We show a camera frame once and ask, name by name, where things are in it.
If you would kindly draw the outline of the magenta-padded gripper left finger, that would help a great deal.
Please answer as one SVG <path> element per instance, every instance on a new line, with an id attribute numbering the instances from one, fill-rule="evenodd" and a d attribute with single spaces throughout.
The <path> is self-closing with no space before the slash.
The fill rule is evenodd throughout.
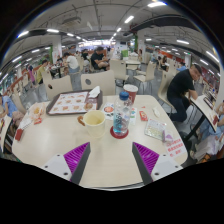
<path id="1" fill-rule="evenodd" d="M 42 168 L 65 180 L 79 184 L 90 152 L 90 143 L 87 142 L 65 154 L 56 154 Z"/>

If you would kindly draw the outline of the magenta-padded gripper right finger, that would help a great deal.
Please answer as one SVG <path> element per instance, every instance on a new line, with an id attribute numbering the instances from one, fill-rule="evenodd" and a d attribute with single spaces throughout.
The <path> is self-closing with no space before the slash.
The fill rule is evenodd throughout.
<path id="1" fill-rule="evenodd" d="M 182 169 L 182 166 L 167 154 L 158 154 L 136 142 L 132 145 L 132 153 L 145 185 Z"/>

